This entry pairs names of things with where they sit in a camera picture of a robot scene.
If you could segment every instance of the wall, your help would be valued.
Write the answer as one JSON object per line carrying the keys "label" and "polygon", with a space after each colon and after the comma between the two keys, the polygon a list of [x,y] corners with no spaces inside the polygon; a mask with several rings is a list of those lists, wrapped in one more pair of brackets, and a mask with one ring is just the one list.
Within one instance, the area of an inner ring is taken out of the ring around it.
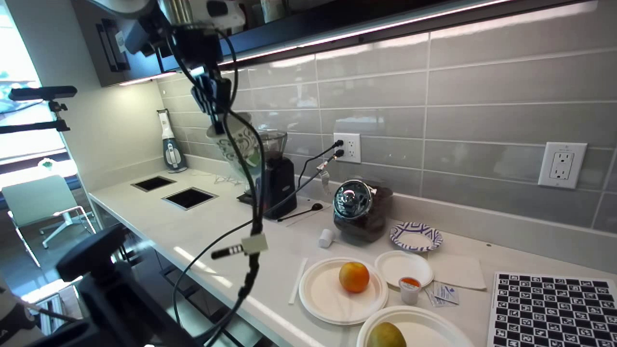
{"label": "wall", "polygon": [[119,174],[137,176],[144,163],[162,168],[158,87],[100,89],[69,0],[19,0],[9,7],[40,84],[77,87],[77,97],[63,101],[71,128],[63,140],[85,190],[117,182]]}
{"label": "wall", "polygon": [[[235,111],[287,130],[297,167],[333,132],[360,134],[362,165],[335,165],[339,182],[362,176],[397,194],[617,232],[617,5],[499,26],[247,68]],[[158,87],[183,149],[220,159],[183,78]],[[578,190],[536,186],[545,141],[590,143]]]}

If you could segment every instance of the checkered mat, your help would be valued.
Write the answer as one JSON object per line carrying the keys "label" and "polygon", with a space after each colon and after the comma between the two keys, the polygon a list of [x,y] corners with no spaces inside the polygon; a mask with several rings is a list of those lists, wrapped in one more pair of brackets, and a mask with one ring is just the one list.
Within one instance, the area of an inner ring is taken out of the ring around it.
{"label": "checkered mat", "polygon": [[617,347],[613,294],[603,280],[497,274],[488,346]]}

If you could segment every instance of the gray tile backsplash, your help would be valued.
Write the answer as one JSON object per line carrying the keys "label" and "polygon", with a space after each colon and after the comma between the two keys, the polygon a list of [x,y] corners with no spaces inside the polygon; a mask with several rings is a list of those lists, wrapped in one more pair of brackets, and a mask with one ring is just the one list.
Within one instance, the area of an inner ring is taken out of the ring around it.
{"label": "gray tile backsplash", "polygon": [[[491,22],[250,66],[233,109],[256,130],[285,130],[297,172],[333,134],[360,134],[362,163],[331,165],[331,180],[617,232],[615,34],[617,3],[603,0],[574,18]],[[181,149],[220,159],[183,78],[158,87]],[[547,141],[590,145],[576,190],[536,186]]]}

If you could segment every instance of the wall outlet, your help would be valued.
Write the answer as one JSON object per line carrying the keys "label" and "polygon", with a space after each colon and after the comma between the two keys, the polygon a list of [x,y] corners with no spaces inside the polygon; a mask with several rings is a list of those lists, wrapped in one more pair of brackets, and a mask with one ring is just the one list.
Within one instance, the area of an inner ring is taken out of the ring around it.
{"label": "wall outlet", "polygon": [[538,186],[574,190],[586,143],[545,143]]}
{"label": "wall outlet", "polygon": [[333,134],[333,141],[343,141],[345,155],[339,161],[360,163],[360,136],[358,134]]}

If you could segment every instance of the kitchen counter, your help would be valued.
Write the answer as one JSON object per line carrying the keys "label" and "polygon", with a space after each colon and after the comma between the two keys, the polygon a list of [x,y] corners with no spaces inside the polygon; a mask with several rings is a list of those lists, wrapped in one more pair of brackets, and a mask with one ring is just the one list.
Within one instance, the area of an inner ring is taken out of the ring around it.
{"label": "kitchen counter", "polygon": [[[156,176],[169,178],[175,184],[144,194],[131,186],[139,180],[131,180],[92,192],[90,199],[96,207],[110,213],[139,238],[150,242],[152,247],[177,269],[185,269],[212,240],[250,219],[250,209],[235,199],[245,192],[245,186],[231,176],[208,174],[200,170],[187,170],[183,174],[158,172]],[[164,197],[179,194],[187,188],[206,192],[214,195],[214,199],[189,211],[164,201]],[[393,249],[385,238],[366,247],[339,242],[333,244],[331,249],[320,249],[316,240],[324,228],[335,230],[331,224],[329,207],[281,224],[264,222],[264,234],[270,249],[260,257],[260,274],[256,286],[241,307],[239,315],[277,346],[354,346],[360,327],[329,327],[312,319],[302,309],[299,300],[295,305],[287,303],[299,267],[304,259],[310,267],[327,257],[354,257],[372,263],[383,251]],[[235,246],[247,236],[248,228],[221,242],[220,247]],[[615,274],[609,273],[495,247],[451,234],[443,234],[443,246],[437,253],[428,257],[439,255],[478,259],[488,292],[459,290],[461,305],[441,309],[435,309],[426,296],[420,296],[418,307],[428,309],[459,327],[470,338],[472,346],[486,346],[488,340],[488,319],[495,273],[603,278],[615,282]],[[231,305],[237,298],[237,288],[241,286],[245,273],[245,257],[210,261],[206,255],[193,267],[189,276],[216,296],[221,303]],[[387,292],[387,305],[401,305],[397,292]]]}

